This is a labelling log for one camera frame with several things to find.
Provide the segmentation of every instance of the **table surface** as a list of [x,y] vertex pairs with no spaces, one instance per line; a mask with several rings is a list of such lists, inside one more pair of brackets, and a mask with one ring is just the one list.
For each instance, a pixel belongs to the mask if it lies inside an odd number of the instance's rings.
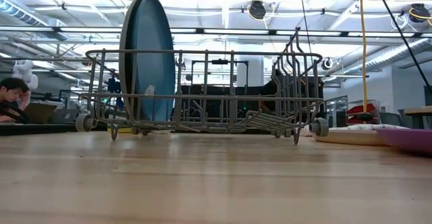
[[404,113],[406,115],[432,114],[432,106],[425,106],[425,107],[420,107],[420,108],[404,109]]
[[0,138],[0,223],[430,223],[432,159],[257,135]]

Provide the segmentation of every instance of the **dish rack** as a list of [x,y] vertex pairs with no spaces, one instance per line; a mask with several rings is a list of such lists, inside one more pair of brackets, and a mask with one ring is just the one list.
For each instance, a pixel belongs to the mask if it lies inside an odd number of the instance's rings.
[[[294,136],[294,143],[299,140],[300,131],[304,127],[309,127],[310,131],[319,136],[326,136],[329,126],[325,119],[317,119],[319,105],[323,99],[318,97],[308,97],[310,88],[302,87],[302,83],[309,85],[309,80],[313,80],[314,95],[319,94],[319,78],[317,65],[322,60],[322,56],[316,53],[305,53],[299,45],[297,28],[295,34],[290,37],[288,44],[282,52],[244,52],[244,51],[182,51],[182,50],[91,50],[86,56],[92,61],[90,71],[90,86],[87,93],[80,94],[79,97],[87,100],[87,107],[90,114],[79,115],[76,120],[76,128],[79,132],[88,132],[96,126],[98,121],[105,122],[111,126],[111,138],[115,140],[119,127],[131,127],[134,134],[147,135],[153,130],[191,130],[195,132],[213,132],[213,133],[240,133],[245,132],[248,128],[258,128],[271,132],[276,138],[284,135],[285,137]],[[178,63],[177,71],[177,92],[174,95],[161,95],[154,93],[138,94],[134,90],[130,94],[102,93],[103,74],[105,69],[105,57],[108,53],[171,53],[177,55],[179,60],[187,54],[204,55],[205,65],[208,65],[209,55],[228,55],[230,65],[230,83],[229,94],[226,96],[207,94],[207,75],[209,74],[208,66],[205,66],[205,79],[202,94],[183,94],[181,90],[182,66]],[[277,61],[272,66],[272,80],[276,83],[276,93],[272,95],[236,95],[234,88],[234,56],[235,55],[266,55],[277,56]],[[303,70],[300,68],[300,62],[297,58],[303,58]],[[312,59],[311,65],[308,65],[307,58]],[[279,70],[282,76],[275,76],[275,71]],[[99,84],[96,92],[93,91],[94,78],[98,75]],[[136,76],[132,76],[132,85],[136,83]],[[107,117],[105,111],[112,107],[109,101],[112,98],[121,96],[128,101],[138,101],[150,99],[172,99],[174,100],[173,115],[170,121],[154,121],[151,119],[141,119],[140,107],[129,108],[127,117],[119,119],[116,117],[116,110],[111,110],[111,117]],[[207,101],[218,101],[220,114],[218,120],[207,117]],[[263,101],[273,101],[275,103],[274,115],[264,113],[260,109],[249,110],[244,117],[238,117],[238,103],[246,101],[255,101],[259,105]],[[199,116],[197,119],[191,119],[186,112],[186,106],[195,102]]]

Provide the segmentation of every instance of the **blue plate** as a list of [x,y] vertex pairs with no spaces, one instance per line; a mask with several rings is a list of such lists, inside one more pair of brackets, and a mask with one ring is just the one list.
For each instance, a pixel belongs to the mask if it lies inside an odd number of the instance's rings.
[[[168,19],[158,0],[134,0],[128,9],[121,31],[120,49],[173,49]],[[149,86],[154,86],[155,94],[174,95],[176,82],[174,54],[120,53],[119,74],[121,91],[124,93],[132,91],[134,67],[138,70],[134,85],[137,94],[144,94]],[[134,105],[136,111],[138,100],[135,99]],[[125,106],[130,112],[131,100],[126,99]],[[141,107],[140,119],[168,121],[173,109],[173,99],[154,101],[142,99],[139,107]]]

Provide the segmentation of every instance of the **man's hand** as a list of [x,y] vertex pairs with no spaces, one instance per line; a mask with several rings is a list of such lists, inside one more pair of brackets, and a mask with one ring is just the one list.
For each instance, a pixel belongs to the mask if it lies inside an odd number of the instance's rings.
[[0,116],[0,123],[1,122],[7,123],[7,122],[14,122],[14,121],[15,121],[14,119],[12,119],[11,117],[8,117],[6,115]]
[[29,96],[30,96],[30,92],[22,93],[20,95],[21,103],[27,103]]
[[27,107],[29,97],[30,97],[30,92],[29,91],[26,92],[26,93],[22,93],[20,95],[21,104],[20,104],[19,108],[21,110],[24,110]]

